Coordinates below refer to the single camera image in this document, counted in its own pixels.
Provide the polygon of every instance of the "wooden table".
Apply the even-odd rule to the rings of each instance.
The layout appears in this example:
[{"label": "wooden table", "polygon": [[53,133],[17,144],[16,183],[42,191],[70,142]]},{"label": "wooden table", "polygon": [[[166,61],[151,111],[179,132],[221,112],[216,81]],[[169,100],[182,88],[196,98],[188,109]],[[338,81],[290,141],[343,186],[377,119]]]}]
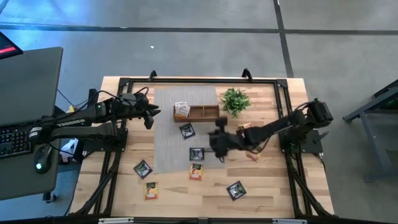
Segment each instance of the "wooden table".
[{"label": "wooden table", "polygon": [[[104,77],[101,89],[116,94],[119,78]],[[287,81],[293,108],[308,101],[303,79],[288,78]],[[236,130],[239,124],[251,122],[255,126],[263,126],[278,119],[274,88],[268,84],[135,83],[133,92],[148,86],[148,99],[154,103],[156,88],[170,88],[177,85],[213,85],[216,87],[219,101],[223,93],[232,86],[245,90],[252,105],[241,113],[239,119],[229,119],[226,128],[229,132]],[[100,101],[107,98],[109,96],[106,94],[99,96]],[[189,180],[188,171],[152,173],[141,180],[133,167],[142,159],[153,167],[154,128],[146,130],[143,120],[138,119],[128,121],[127,128],[129,136],[126,151],[121,156],[112,216],[294,217],[285,158],[280,152],[277,135],[271,138],[259,162],[250,160],[244,152],[231,151],[226,158],[226,168],[206,169],[205,167],[202,181]],[[94,152],[83,161],[71,212],[81,208],[97,187],[103,157],[103,152]],[[319,158],[312,154],[303,154],[303,164],[309,189],[324,208],[333,213],[325,171]],[[247,194],[233,202],[226,188],[238,180],[246,188]],[[144,200],[143,186],[146,182],[159,183],[159,199]],[[106,204],[107,192],[108,188],[104,190],[102,209]],[[297,193],[300,208],[304,212],[302,192],[298,190]]]}]

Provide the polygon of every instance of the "wooden box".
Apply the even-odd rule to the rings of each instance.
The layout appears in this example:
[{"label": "wooden box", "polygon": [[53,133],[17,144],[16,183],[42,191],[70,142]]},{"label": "wooden box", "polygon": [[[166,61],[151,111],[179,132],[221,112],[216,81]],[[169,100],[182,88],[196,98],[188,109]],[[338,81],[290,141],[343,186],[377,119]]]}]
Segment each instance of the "wooden box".
[{"label": "wooden box", "polygon": [[176,118],[174,121],[179,122],[212,122],[220,117],[220,107],[218,105],[198,105],[190,106],[190,111],[187,118]]}]

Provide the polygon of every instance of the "green plant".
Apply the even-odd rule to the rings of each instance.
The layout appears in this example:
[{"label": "green plant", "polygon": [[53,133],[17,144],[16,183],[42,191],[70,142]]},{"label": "green plant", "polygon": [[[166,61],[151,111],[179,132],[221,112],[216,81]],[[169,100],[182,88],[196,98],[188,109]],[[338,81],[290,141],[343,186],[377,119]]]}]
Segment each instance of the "green plant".
[{"label": "green plant", "polygon": [[227,111],[233,118],[237,118],[242,110],[250,106],[249,97],[244,90],[234,88],[228,89],[224,93],[224,99],[221,99],[223,111]]}]

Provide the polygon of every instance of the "gray floor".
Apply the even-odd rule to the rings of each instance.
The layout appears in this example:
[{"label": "gray floor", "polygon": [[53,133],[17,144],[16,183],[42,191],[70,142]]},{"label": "gray floor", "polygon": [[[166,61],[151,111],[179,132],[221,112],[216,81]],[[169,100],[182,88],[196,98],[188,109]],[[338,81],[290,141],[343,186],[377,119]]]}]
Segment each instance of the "gray floor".
[{"label": "gray floor", "polygon": [[[279,2],[287,29],[397,29],[397,1]],[[0,14],[0,24],[21,23],[277,28],[271,0],[9,0]],[[99,88],[105,75],[148,75],[153,69],[159,75],[238,76],[247,67],[255,77],[286,77],[278,34],[2,32],[24,50],[64,47],[59,89],[73,103],[83,101],[89,88]],[[304,78],[309,97],[327,102],[335,117],[325,128],[330,134],[323,140],[335,213],[397,223],[398,178],[370,184],[362,181],[364,174],[377,169],[376,160],[362,124],[346,124],[341,118],[397,79],[398,35],[287,35],[287,45],[294,76]],[[63,109],[68,106],[59,97],[57,104]],[[64,179],[60,175],[57,182],[64,199],[53,207],[36,196],[2,201],[0,220],[65,213],[74,181]],[[20,214],[17,205],[26,204],[30,206]]]}]

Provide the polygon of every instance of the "gray rug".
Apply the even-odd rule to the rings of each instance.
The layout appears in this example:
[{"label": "gray rug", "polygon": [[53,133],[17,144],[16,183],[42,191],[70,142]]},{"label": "gray rug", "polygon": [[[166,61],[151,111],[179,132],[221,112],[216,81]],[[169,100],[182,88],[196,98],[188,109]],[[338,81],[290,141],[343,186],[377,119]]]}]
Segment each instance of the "gray rug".
[{"label": "gray rug", "polygon": [[176,102],[188,105],[217,105],[216,88],[212,86],[179,86],[155,90],[155,104],[162,110],[156,115],[154,172],[176,172],[189,170],[191,163],[203,164],[204,168],[223,168],[212,152],[205,153],[204,161],[190,161],[190,147],[209,147],[208,132],[214,131],[214,122],[192,123],[195,136],[183,138],[180,126],[175,123],[173,107]]}]

